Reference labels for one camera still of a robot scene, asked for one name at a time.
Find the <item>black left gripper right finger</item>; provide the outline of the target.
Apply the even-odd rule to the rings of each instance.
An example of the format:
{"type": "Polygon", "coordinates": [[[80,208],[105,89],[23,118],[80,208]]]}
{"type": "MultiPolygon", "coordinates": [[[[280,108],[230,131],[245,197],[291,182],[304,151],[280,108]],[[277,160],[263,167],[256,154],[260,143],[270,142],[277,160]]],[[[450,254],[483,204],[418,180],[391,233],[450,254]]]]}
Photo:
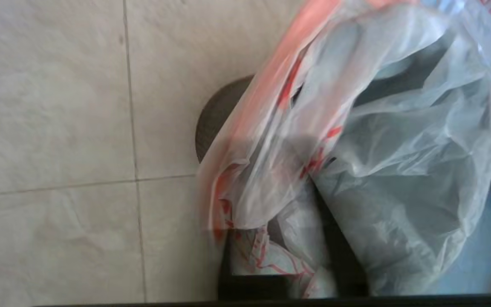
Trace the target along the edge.
{"type": "Polygon", "coordinates": [[[329,257],[329,271],[334,278],[338,296],[342,298],[370,296],[370,284],[366,271],[314,182],[312,182],[312,194],[315,198],[329,257]]]}

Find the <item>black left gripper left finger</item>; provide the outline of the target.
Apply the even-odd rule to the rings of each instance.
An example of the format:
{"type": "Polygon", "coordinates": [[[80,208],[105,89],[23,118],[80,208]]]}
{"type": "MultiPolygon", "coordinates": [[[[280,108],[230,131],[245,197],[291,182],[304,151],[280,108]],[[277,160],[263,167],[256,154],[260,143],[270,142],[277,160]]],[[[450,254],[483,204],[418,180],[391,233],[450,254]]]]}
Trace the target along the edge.
{"type": "Polygon", "coordinates": [[[288,280],[283,275],[234,275],[231,270],[231,239],[228,231],[220,272],[218,274],[219,300],[286,300],[289,299],[288,280]]]}

